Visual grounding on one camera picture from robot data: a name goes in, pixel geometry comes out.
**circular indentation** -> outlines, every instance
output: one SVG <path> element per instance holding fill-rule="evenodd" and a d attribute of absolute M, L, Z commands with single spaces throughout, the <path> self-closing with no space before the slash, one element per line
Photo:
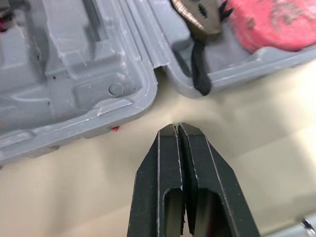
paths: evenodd
<path fill-rule="evenodd" d="M 112 96 L 120 96 L 124 93 L 124 88 L 121 83 L 115 82 L 109 86 L 108 92 Z"/>

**gray plastic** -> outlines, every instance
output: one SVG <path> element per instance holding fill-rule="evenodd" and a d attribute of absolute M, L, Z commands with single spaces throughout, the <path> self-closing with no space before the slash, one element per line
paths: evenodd
<path fill-rule="evenodd" d="M 0 36 L 0 164 L 140 117 L 157 79 L 123 0 L 10 0 Z"/>
<path fill-rule="evenodd" d="M 37 157 L 140 117 L 163 67 L 181 94 L 190 78 L 190 32 L 169 0 L 9 0 L 14 26 L 0 37 L 0 165 Z M 219 91 L 316 57 L 266 47 L 251 55 L 230 26 L 205 50 Z"/>
<path fill-rule="evenodd" d="M 139 8 L 152 10 L 142 12 L 144 19 L 155 15 L 159 22 L 161 34 L 167 42 L 162 44 L 164 53 L 169 58 L 165 70 L 177 91 L 190 98 L 201 97 L 193 88 L 190 78 L 193 41 L 185 22 L 173 10 L 170 0 L 135 2 Z M 315 58 L 316 45 L 300 52 L 264 47 L 251 55 L 239 44 L 227 22 L 223 23 L 222 37 L 207 45 L 204 56 L 208 76 L 213 84 L 212 92 L 245 83 L 280 69 L 295 67 Z"/>

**beige table surface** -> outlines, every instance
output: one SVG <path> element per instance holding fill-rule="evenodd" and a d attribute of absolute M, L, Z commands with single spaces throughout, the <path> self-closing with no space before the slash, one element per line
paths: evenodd
<path fill-rule="evenodd" d="M 135 172 L 176 122 L 232 166 L 261 232 L 316 210 L 316 62 L 196 100 L 159 78 L 152 108 L 118 132 L 3 167 L 0 236 L 125 237 Z"/>

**red mark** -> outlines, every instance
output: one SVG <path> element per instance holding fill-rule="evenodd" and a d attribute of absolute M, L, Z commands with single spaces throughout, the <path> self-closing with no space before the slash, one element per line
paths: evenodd
<path fill-rule="evenodd" d="M 111 130 L 112 130 L 113 132 L 117 132 L 117 131 L 120 130 L 120 126 L 113 127 L 113 128 L 111 128 Z"/>

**red sponge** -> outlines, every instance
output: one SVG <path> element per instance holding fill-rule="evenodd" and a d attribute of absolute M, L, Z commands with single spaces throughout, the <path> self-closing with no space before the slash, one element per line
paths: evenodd
<path fill-rule="evenodd" d="M 264 46 L 298 51 L 316 43 L 316 0 L 229 0 L 229 17 L 250 52 Z"/>

